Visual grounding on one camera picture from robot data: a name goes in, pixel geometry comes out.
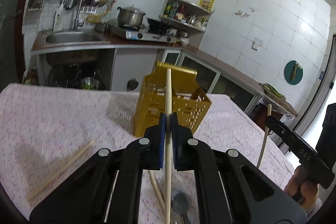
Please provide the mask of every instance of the green round cutting board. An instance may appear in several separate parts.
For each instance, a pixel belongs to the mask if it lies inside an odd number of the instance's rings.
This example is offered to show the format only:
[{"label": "green round cutting board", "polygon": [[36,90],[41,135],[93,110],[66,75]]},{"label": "green round cutting board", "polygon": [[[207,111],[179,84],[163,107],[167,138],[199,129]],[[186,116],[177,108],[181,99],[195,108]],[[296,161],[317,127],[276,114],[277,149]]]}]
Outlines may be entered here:
[{"label": "green round cutting board", "polygon": [[285,66],[285,69],[283,70],[283,75],[285,76],[286,81],[291,85],[297,85],[298,83],[300,83],[303,77],[303,69],[297,68],[295,77],[293,80],[291,80],[295,63],[296,63],[295,60],[289,61],[287,65]]}]

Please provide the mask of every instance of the gas stove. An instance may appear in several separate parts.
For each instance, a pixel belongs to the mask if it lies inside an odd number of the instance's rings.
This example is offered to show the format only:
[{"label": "gas stove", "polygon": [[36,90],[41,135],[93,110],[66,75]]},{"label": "gas stove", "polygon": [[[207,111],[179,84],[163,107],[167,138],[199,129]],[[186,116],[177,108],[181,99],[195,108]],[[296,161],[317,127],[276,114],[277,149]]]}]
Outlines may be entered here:
[{"label": "gas stove", "polygon": [[143,40],[165,43],[176,43],[177,37],[150,33],[147,29],[135,30],[133,28],[123,28],[113,26],[112,33],[128,40]]}]

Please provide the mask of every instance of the kitchen sink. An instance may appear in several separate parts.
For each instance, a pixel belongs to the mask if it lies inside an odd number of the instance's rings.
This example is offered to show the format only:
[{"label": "kitchen sink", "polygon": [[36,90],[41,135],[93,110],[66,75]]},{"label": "kitchen sink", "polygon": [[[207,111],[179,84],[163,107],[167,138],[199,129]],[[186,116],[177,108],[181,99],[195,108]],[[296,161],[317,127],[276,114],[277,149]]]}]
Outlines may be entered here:
[{"label": "kitchen sink", "polygon": [[103,37],[94,32],[54,32],[48,34],[45,41],[49,44],[101,43]]}]

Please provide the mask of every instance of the brown door frame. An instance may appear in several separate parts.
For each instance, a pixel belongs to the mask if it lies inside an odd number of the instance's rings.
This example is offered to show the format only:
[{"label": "brown door frame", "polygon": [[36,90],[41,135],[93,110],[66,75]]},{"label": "brown door frame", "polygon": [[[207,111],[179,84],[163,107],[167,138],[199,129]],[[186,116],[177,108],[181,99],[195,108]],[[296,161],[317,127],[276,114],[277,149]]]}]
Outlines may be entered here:
[{"label": "brown door frame", "polygon": [[24,36],[22,34],[23,14],[26,0],[17,0],[16,17],[14,19],[14,54],[16,74],[21,82],[25,72],[25,53],[24,53]]}]

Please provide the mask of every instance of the pot lid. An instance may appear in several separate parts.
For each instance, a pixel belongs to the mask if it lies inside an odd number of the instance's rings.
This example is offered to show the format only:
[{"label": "pot lid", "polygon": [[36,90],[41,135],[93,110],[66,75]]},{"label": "pot lid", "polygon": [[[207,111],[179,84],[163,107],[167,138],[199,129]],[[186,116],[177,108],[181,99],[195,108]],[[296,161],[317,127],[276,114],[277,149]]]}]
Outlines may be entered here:
[{"label": "pot lid", "polygon": [[128,7],[122,8],[122,9],[126,10],[126,11],[131,11],[131,12],[134,12],[134,13],[138,13],[138,14],[145,14],[145,12],[143,12],[139,8],[134,7],[134,5],[128,6]]}]

